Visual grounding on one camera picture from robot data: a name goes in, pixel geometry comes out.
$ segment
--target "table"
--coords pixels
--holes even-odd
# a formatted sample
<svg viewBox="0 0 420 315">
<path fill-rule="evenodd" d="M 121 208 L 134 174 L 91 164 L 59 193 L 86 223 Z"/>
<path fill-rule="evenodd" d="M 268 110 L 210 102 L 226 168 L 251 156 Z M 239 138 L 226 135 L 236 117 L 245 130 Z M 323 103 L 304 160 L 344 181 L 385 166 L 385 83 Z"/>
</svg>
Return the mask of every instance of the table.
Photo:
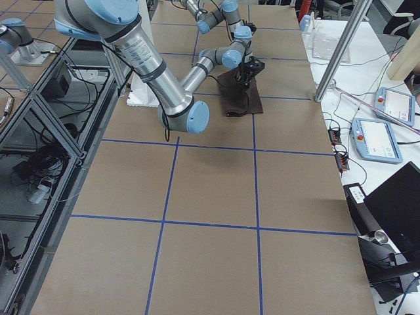
<svg viewBox="0 0 420 315">
<path fill-rule="evenodd" d="M 208 79 L 206 132 L 164 142 L 156 111 L 121 99 L 33 315 L 375 313 L 295 11 L 240 10 L 265 114 L 224 117 Z M 228 44 L 165 1 L 152 31 L 179 79 Z"/>
<path fill-rule="evenodd" d="M 344 30 L 346 25 L 345 21 L 317 21 L 320 25 L 321 33 L 324 33 L 330 37 L 339 37 Z M 303 35 L 304 41 L 308 44 L 308 36 Z M 311 62 L 312 75 L 314 76 L 315 82 L 319 82 L 326 66 L 322 66 L 316 63 L 326 64 L 327 61 L 313 58 L 312 51 L 310 49 L 306 50 L 308 59 Z M 337 86 L 343 90 L 350 92 L 352 94 L 362 94 L 366 92 L 376 92 L 378 89 L 378 83 L 374 84 L 373 87 L 369 89 L 375 79 L 378 77 L 381 70 L 383 70 L 384 65 L 389 61 L 389 56 L 387 52 L 382 47 L 377 36 L 373 32 L 371 26 L 368 22 L 362 22 L 358 32 L 356 33 L 352 43 L 349 47 L 350 52 L 350 64 L 362 64 L 368 60 L 376 61 L 366 63 L 361 66 L 345 66 L 344 63 L 341 64 L 337 73 L 335 74 L 335 80 L 337 81 Z M 401 91 L 403 93 L 410 93 L 408 88 L 402 84 L 401 81 L 391 81 L 385 74 L 382 80 L 381 86 L 385 87 L 395 87 L 394 89 Z M 350 127 L 349 122 L 345 119 L 352 121 L 353 117 L 367 117 L 376 119 L 375 114 L 366 107 L 361 107 L 360 111 L 357 111 L 358 103 L 355 101 L 343 96 L 341 103 L 339 103 L 340 93 L 337 91 L 328 91 L 322 100 L 322 110 L 325 113 L 324 117 L 326 119 L 330 118 L 330 114 L 334 120 L 337 120 L 341 127 Z M 375 94 L 367 94 L 365 101 L 373 104 Z M 420 119 L 416 118 L 415 128 L 420 128 Z M 419 137 L 415 134 L 407 131 L 406 129 L 392 125 L 392 128 L 395 132 L 396 138 L 398 141 L 409 142 L 419 140 Z M 365 161 L 360 159 L 352 139 L 348 137 L 348 130 L 342 130 L 342 138 L 344 139 L 343 143 L 349 149 L 349 154 L 352 159 L 357 161 L 367 172 L 367 180 L 362 185 L 366 194 L 372 192 L 376 187 L 382 184 L 387 180 L 392 174 L 397 172 L 403 165 L 408 161 L 414 162 L 417 166 L 420 165 L 420 144 L 400 146 L 402 156 L 404 158 L 403 163 L 392 165 L 387 163 L 377 163 L 371 161 Z M 350 171 L 344 172 L 341 178 L 343 185 L 351 184 L 354 182 L 362 183 L 365 179 L 363 170 L 353 162 L 350 163 Z M 373 294 L 377 297 L 376 291 L 372 291 Z M 408 295 L 404 307 L 401 309 L 401 313 L 413 312 L 420 310 L 420 293 L 414 293 Z M 389 304 L 379 304 L 376 303 L 376 307 L 379 313 L 384 313 L 389 311 L 392 305 Z"/>
</svg>

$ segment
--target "brown cloth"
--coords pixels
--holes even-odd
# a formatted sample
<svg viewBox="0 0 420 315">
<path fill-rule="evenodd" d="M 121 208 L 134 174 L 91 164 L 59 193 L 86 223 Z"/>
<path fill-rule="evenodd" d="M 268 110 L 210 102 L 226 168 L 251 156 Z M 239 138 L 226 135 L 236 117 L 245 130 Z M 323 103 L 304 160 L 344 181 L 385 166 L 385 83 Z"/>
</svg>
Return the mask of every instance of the brown cloth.
<svg viewBox="0 0 420 315">
<path fill-rule="evenodd" d="M 217 87 L 225 115 L 239 117 L 246 114 L 262 114 L 263 105 L 255 78 L 251 79 L 249 88 L 246 89 L 236 81 L 237 71 L 238 69 L 233 69 L 217 77 Z"/>
</svg>

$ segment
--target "black monitor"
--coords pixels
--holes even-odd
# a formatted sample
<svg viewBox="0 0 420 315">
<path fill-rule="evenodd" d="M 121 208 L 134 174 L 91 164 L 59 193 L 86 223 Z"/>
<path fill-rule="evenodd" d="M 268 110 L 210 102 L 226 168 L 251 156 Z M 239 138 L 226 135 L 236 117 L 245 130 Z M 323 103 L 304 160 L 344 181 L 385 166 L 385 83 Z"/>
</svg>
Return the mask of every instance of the black monitor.
<svg viewBox="0 0 420 315">
<path fill-rule="evenodd" d="M 407 163 L 364 201 L 407 261 L 420 259 L 420 169 Z"/>
</svg>

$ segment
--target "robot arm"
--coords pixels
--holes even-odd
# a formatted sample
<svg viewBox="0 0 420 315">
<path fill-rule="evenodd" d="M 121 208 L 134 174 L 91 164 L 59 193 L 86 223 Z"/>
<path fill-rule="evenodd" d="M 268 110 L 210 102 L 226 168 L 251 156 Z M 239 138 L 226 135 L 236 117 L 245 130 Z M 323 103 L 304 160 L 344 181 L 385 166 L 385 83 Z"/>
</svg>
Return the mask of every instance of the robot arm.
<svg viewBox="0 0 420 315">
<path fill-rule="evenodd" d="M 135 0 L 56 0 L 55 23 L 60 33 L 117 47 L 157 96 L 172 130 L 204 131 L 209 108 L 195 102 L 177 81 L 141 28 Z"/>
<path fill-rule="evenodd" d="M 236 0 L 226 0 L 230 1 L 236 4 Z M 193 4 L 188 5 L 191 11 L 196 10 Z M 229 47 L 203 52 L 199 62 L 180 83 L 141 28 L 142 18 L 137 13 L 135 0 L 56 0 L 55 9 L 54 20 L 60 33 L 90 41 L 104 39 L 121 51 L 159 100 L 161 124 L 169 125 L 175 131 L 204 131 L 209 121 L 209 108 L 205 102 L 195 102 L 192 93 L 216 65 L 235 68 L 245 52 L 250 51 L 251 30 L 247 26 L 243 26 L 244 30 L 236 28 L 237 38 Z M 237 10 L 236 4 L 232 16 L 238 14 Z M 200 13 L 197 13 L 198 18 L 204 14 Z"/>
<path fill-rule="evenodd" d="M 199 8 L 196 0 L 180 0 L 180 3 L 196 19 L 198 30 L 202 34 L 210 32 L 211 29 L 224 20 L 226 20 L 232 36 L 238 27 L 243 26 L 236 0 L 224 0 L 220 5 L 220 9 L 215 9 L 211 12 Z"/>
<path fill-rule="evenodd" d="M 181 81 L 182 86 L 194 92 L 215 66 L 223 65 L 234 69 L 247 62 L 252 55 L 250 47 L 252 34 L 247 26 L 240 26 L 234 33 L 234 40 L 228 47 L 205 49 L 199 54 L 199 60 L 193 65 L 190 73 Z"/>
<path fill-rule="evenodd" d="M 0 49 L 5 54 L 11 54 L 17 48 L 24 60 L 29 61 L 41 56 L 41 49 L 20 19 L 8 18 L 1 21 Z"/>
</svg>

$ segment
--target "white pillar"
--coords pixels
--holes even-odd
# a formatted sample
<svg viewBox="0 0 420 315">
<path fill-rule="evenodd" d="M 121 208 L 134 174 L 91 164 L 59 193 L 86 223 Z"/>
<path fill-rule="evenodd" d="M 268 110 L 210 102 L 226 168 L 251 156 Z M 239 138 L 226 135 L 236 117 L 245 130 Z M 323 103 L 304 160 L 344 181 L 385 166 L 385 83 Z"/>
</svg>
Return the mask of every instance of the white pillar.
<svg viewBox="0 0 420 315">
<path fill-rule="evenodd" d="M 138 3 L 138 12 L 142 17 L 142 29 L 146 32 L 147 36 L 152 41 L 152 43 L 154 43 L 146 0 L 140 0 Z M 155 94 L 147 86 L 147 84 L 143 83 L 142 80 L 140 80 L 140 78 L 136 74 L 133 76 L 133 81 L 131 82 L 131 92 L 127 99 L 127 105 L 149 107 L 159 106 L 159 101 L 156 98 Z"/>
</svg>

